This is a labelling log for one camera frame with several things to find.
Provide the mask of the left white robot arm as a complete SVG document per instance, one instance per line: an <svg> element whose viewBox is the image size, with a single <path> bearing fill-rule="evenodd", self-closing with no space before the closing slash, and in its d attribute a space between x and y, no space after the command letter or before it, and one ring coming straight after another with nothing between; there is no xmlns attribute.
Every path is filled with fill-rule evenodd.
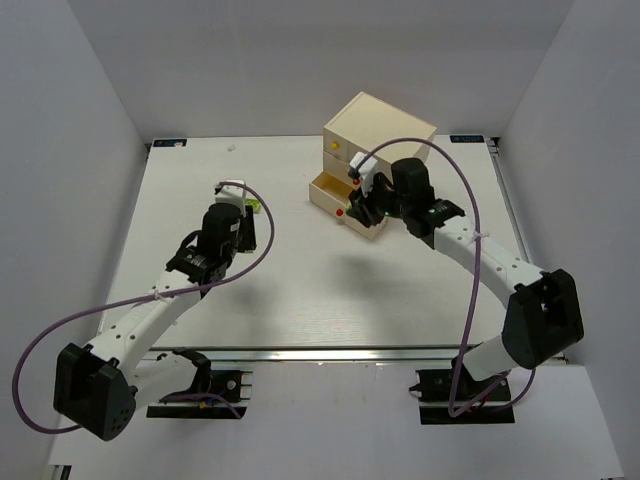
<svg viewBox="0 0 640 480"><path fill-rule="evenodd" d="M148 302L135 304L85 346L58 355L54 409L104 441L116 438L134 413L169 397L187 401L212 391L211 362L179 347L141 361L160 336L221 281L236 254L256 247L252 207L215 203L200 229L167 262Z"/></svg>

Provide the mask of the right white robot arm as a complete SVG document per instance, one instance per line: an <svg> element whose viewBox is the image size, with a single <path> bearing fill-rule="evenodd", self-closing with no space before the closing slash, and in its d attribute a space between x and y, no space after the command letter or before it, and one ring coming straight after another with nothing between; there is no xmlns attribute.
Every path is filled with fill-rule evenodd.
<svg viewBox="0 0 640 480"><path fill-rule="evenodd" d="M516 367L532 370L584 337L573 277L562 269L546 272L476 232L464 211L436 197L422 160L392 165L357 153L349 174L359 179L349 196L349 217L366 228L387 217L401 220L409 233L478 277L506 309L502 331L470 349L462 377L481 382Z"/></svg>

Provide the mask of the red knob drawer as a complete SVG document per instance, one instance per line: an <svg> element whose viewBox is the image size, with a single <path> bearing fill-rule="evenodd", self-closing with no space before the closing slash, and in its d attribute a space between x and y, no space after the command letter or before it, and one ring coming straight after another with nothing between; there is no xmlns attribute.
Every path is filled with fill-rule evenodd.
<svg viewBox="0 0 640 480"><path fill-rule="evenodd" d="M329 173L320 173L309 183L309 200L331 215L338 223L348 226L368 240L375 240L387 225L387 220L369 228L346 214L353 188Z"/></svg>

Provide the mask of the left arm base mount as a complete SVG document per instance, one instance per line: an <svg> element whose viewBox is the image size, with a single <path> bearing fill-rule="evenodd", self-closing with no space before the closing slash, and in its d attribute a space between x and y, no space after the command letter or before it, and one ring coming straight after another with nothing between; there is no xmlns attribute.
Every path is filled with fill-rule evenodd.
<svg viewBox="0 0 640 480"><path fill-rule="evenodd" d="M209 383L172 393L181 400L147 407L146 417L173 420L241 420L252 394L253 371L246 365L215 364Z"/></svg>

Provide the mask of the yellow knob drawer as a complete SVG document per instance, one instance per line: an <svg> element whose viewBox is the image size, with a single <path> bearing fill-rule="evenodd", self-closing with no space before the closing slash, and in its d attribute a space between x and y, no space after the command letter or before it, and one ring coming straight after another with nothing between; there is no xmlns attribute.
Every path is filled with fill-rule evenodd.
<svg viewBox="0 0 640 480"><path fill-rule="evenodd" d="M323 150L326 153L329 153L336 159L347 163L349 148L350 142L340 129L336 129L331 126L324 127Z"/></svg>

